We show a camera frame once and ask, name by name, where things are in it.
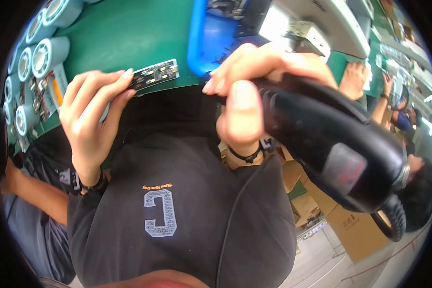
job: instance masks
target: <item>tape roll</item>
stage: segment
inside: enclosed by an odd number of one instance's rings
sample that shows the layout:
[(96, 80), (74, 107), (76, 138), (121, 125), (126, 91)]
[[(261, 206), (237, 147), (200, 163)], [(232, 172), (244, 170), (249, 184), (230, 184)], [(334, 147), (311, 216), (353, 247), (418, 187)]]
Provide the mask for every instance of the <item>tape roll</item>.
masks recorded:
[(46, 8), (40, 10), (40, 12), (32, 19), (26, 31), (26, 43), (27, 45), (35, 44), (40, 42), (44, 38), (53, 36), (56, 31), (56, 26), (44, 26), (43, 25), (43, 13)]
[(14, 51), (13, 57), (8, 64), (8, 74), (13, 74), (17, 72), (18, 58), (26, 47), (26, 35), (24, 34), (18, 41)]
[(99, 123), (103, 123), (105, 118), (107, 117), (107, 113), (109, 113), (109, 109), (110, 109), (110, 103), (112, 103), (112, 101), (110, 101), (109, 104), (107, 104), (107, 107), (105, 107), (105, 110), (102, 113), (101, 119), (99, 119)]
[(20, 105), (16, 109), (15, 124), (19, 135), (25, 136), (27, 132), (40, 122), (40, 115), (34, 113), (32, 104)]
[(63, 63), (69, 55), (70, 42), (67, 37), (43, 39), (32, 54), (32, 73), (41, 79)]
[(19, 61), (17, 61), (17, 76), (21, 82), (28, 81), (32, 75), (32, 54), (34, 53), (35, 47), (37, 47), (37, 45), (26, 47), (21, 53)]
[(15, 113), (13, 111), (13, 102), (8, 103), (5, 101), (3, 103), (3, 112), (5, 113), (6, 125), (10, 126), (13, 123), (15, 117)]
[(16, 74), (9, 75), (5, 80), (5, 100), (8, 103), (11, 103), (14, 99), (17, 99), (19, 96), (19, 92), (21, 91), (21, 81), (19, 81), (19, 77)]
[(69, 27), (80, 16), (83, 2), (80, 0), (53, 0), (43, 12), (43, 25)]

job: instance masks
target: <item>circuit board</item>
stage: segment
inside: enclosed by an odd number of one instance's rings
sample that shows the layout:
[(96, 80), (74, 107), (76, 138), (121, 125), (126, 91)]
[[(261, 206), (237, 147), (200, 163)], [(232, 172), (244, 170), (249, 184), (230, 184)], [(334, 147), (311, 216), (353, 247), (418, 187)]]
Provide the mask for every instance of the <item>circuit board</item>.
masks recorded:
[(160, 84), (179, 77), (176, 59), (161, 62), (134, 72), (129, 89), (139, 91), (141, 89)]

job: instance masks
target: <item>hair dryer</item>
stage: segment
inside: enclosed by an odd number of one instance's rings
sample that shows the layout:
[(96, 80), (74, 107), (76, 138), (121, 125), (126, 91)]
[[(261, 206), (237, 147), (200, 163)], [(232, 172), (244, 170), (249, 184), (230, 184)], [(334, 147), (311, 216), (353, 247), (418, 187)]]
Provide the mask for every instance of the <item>hair dryer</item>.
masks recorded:
[[(202, 82), (209, 78), (205, 74)], [(409, 165), (395, 135), (373, 123), (358, 104), (314, 80), (285, 73), (278, 84), (252, 81), (261, 95), (265, 131), (310, 180), (345, 209), (370, 213), (389, 239), (399, 241), (406, 220), (394, 192), (405, 187)], [(214, 98), (225, 104), (225, 97)]]

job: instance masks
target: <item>green anti-static mat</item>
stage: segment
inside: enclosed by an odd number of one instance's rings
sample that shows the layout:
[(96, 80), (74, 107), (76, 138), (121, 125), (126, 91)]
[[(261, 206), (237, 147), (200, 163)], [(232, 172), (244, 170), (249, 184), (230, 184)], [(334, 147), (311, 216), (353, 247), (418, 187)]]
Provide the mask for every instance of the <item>green anti-static mat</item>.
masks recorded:
[[(365, 94), (379, 98), (382, 93), (382, 88), (384, 85), (384, 80), (382, 79), (382, 70), (376, 66), (376, 55), (379, 54), (379, 44), (380, 41), (376, 37), (373, 31), (370, 33), (370, 53), (368, 56), (368, 63), (371, 65), (371, 73), (373, 73), (373, 80), (369, 84), (369, 91), (365, 91)], [(328, 67), (333, 73), (336, 82), (341, 82), (341, 78), (344, 75), (344, 70), (346, 70), (347, 59), (346, 55), (340, 52), (331, 52), (330, 57), (327, 62)]]
[[(85, 4), (75, 23), (58, 29), (53, 36), (70, 40), (69, 57), (64, 62), (68, 82), (90, 70), (138, 70), (175, 58), (178, 79), (139, 93), (198, 84), (198, 77), (187, 65), (192, 8), (193, 0), (104, 0)], [(45, 123), (37, 124), (35, 130), (40, 136), (58, 125), (55, 113)]]

